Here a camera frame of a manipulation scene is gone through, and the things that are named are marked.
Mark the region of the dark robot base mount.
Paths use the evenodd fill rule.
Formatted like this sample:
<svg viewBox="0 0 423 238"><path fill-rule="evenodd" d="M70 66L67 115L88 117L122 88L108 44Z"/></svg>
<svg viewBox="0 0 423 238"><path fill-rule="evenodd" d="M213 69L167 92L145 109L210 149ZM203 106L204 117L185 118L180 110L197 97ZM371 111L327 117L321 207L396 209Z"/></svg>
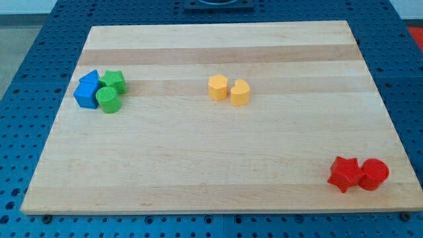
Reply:
<svg viewBox="0 0 423 238"><path fill-rule="evenodd" d="M183 0L185 12L252 11L253 0Z"/></svg>

